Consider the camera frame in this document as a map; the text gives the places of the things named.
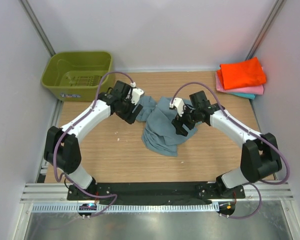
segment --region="green basket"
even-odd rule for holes
[[[91,102],[102,76],[112,68],[112,56],[105,51],[61,52],[50,59],[41,83],[61,101]],[[112,88],[115,79],[108,75],[100,93]]]

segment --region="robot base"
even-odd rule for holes
[[[211,200],[237,199],[246,197],[244,188],[237,186],[226,195],[222,195],[214,182],[131,182],[98,183],[97,194],[106,196],[117,194],[115,205],[161,206],[161,205],[205,205]],[[81,193],[75,186],[69,187],[67,200],[95,200]],[[108,205],[112,198],[99,199],[102,205]]]

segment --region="gray cloth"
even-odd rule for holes
[[[142,135],[144,145],[158,154],[177,157],[177,145],[184,143],[196,132],[195,127],[189,130],[185,125],[183,127],[188,131],[188,136],[176,134],[176,129],[172,125],[172,120],[176,117],[177,111],[169,109],[171,98],[161,97],[156,101],[151,96],[144,96],[139,104],[143,106],[136,120],[146,122]],[[183,100],[185,104],[191,104],[189,100]]]

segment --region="label on basket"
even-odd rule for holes
[[[79,94],[64,94],[64,93],[60,93],[60,96],[62,98],[81,98],[81,95],[79,95]]]

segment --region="wooden surface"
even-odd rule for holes
[[[216,89],[214,72],[143,72],[131,73],[137,86],[159,101],[161,96],[172,97],[183,84],[198,81]],[[117,80],[128,80],[117,75]],[[199,85],[185,87],[178,97],[204,90]],[[211,103],[213,96],[205,90]],[[248,99],[217,93],[221,104],[238,120],[257,130],[257,123]],[[89,102],[65,102],[59,126],[83,110]],[[167,157],[148,150],[141,140],[145,123],[132,125],[115,114],[97,125],[80,145],[82,165],[97,182],[188,182],[214,181],[217,176],[240,165],[241,149],[224,133],[206,124],[178,146],[178,157]],[[46,183],[55,183],[49,166]]]

